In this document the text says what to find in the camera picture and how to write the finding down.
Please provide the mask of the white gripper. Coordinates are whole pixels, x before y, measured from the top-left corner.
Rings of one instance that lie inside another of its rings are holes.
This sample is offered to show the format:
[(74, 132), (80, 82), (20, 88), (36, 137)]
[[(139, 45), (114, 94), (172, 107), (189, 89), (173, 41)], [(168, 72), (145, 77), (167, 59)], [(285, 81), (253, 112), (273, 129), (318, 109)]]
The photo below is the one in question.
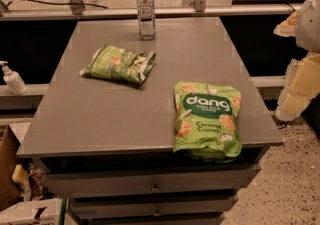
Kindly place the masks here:
[(299, 12), (293, 12), (278, 24), (273, 33), (296, 36), (299, 47), (312, 51), (301, 61), (292, 59), (286, 70), (275, 115), (281, 121), (292, 121), (320, 93), (320, 54), (316, 53), (320, 52), (320, 0), (306, 0)]

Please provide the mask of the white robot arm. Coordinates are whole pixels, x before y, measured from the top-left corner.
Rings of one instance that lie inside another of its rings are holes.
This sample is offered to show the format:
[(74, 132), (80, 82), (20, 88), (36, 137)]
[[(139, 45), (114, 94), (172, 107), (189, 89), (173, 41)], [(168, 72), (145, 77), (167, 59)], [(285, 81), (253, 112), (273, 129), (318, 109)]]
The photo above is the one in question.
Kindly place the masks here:
[(292, 59), (284, 78), (275, 116), (281, 121), (299, 117), (320, 93), (320, 0), (305, 0), (274, 34), (294, 37), (296, 45), (307, 51), (301, 60)]

